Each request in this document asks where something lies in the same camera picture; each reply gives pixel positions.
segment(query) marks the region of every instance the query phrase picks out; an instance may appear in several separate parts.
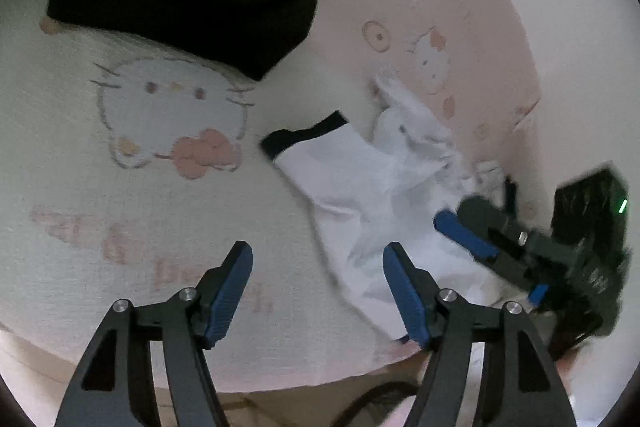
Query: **black sock cuff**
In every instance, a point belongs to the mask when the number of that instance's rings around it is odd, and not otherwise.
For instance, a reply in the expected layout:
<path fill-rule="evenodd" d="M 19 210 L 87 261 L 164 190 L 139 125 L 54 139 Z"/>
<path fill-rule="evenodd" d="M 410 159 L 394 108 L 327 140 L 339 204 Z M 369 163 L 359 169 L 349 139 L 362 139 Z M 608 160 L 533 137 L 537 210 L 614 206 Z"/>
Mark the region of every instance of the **black sock cuff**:
<path fill-rule="evenodd" d="M 301 129 L 299 131 L 281 129 L 280 131 L 274 131 L 260 142 L 260 147 L 269 159 L 273 161 L 279 154 L 292 145 L 328 134 L 346 123 L 348 123 L 347 119 L 341 115 L 340 111 L 335 111 L 308 129 Z"/>

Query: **white fabric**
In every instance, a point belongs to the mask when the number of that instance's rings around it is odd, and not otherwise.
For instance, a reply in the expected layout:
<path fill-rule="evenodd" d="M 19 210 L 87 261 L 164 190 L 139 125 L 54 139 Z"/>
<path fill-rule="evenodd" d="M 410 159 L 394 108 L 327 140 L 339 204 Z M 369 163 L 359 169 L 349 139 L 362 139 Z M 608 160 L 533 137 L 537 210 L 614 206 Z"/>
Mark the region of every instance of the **white fabric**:
<path fill-rule="evenodd" d="M 314 205 L 316 228 L 344 297 L 392 338 L 406 334 L 382 270 L 382 252 L 399 241 L 441 287 L 492 305 L 508 288 L 468 251 L 433 228 L 474 190 L 450 133 L 402 83 L 383 71 L 376 85 L 390 107 L 371 143 L 345 124 L 298 142 L 275 164 Z"/>

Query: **blue gripper pad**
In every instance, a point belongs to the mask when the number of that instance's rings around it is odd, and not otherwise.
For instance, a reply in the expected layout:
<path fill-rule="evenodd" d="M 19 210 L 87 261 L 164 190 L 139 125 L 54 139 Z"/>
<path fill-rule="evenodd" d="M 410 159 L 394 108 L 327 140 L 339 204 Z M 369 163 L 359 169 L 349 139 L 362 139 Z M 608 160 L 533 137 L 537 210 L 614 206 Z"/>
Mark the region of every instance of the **blue gripper pad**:
<path fill-rule="evenodd" d="M 211 316 L 205 331 L 211 346 L 225 338 L 253 266 L 254 253 L 249 245 L 245 245 L 211 304 Z"/>
<path fill-rule="evenodd" d="M 438 232 L 454 240 L 462 248 L 466 248 L 475 257 L 493 259 L 499 253 L 494 245 L 480 239 L 471 230 L 463 227 L 458 216 L 450 210 L 439 211 L 433 218 L 433 226 Z"/>
<path fill-rule="evenodd" d="M 546 292 L 549 290 L 548 284 L 538 284 L 535 288 L 533 288 L 532 292 L 529 294 L 529 302 L 533 304 L 536 308 L 542 304 L 543 299 L 545 298 Z"/>
<path fill-rule="evenodd" d="M 430 338 L 426 324 L 426 309 L 404 271 L 398 254 L 391 246 L 386 247 L 382 254 L 382 267 L 409 338 L 424 349 Z"/>

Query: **hello kitty print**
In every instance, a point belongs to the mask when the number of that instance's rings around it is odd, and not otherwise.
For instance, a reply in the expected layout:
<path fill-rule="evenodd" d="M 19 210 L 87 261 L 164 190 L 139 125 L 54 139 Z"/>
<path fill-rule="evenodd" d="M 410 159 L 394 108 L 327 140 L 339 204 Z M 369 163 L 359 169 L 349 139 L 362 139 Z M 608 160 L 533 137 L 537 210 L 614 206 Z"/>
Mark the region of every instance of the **hello kitty print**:
<path fill-rule="evenodd" d="M 110 130 L 109 149 L 123 168 L 170 160 L 194 180 L 210 168 L 234 171 L 241 164 L 244 100 L 239 87 L 219 71 L 171 58 L 140 59 L 103 71 L 98 107 Z"/>

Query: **metal screw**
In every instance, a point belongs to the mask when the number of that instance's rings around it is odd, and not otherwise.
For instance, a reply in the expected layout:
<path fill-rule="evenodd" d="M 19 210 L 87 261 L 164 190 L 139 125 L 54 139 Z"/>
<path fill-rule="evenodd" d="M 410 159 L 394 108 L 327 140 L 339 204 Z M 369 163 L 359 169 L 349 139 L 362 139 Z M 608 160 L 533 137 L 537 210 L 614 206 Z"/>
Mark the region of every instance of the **metal screw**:
<path fill-rule="evenodd" d="M 507 311 L 512 315 L 518 315 L 519 313 L 522 313 L 522 306 L 517 302 L 509 301 L 507 302 Z"/>
<path fill-rule="evenodd" d="M 122 313 L 129 307 L 129 301 L 127 299 L 119 299 L 113 303 L 113 311 L 116 313 Z"/>
<path fill-rule="evenodd" d="M 198 291 L 196 290 L 196 288 L 182 288 L 180 290 L 180 300 L 182 301 L 193 301 L 194 298 L 196 298 L 196 295 L 198 295 Z"/>
<path fill-rule="evenodd" d="M 458 294 L 449 288 L 445 288 L 444 290 L 440 290 L 440 298 L 445 302 L 453 302 L 458 298 Z"/>

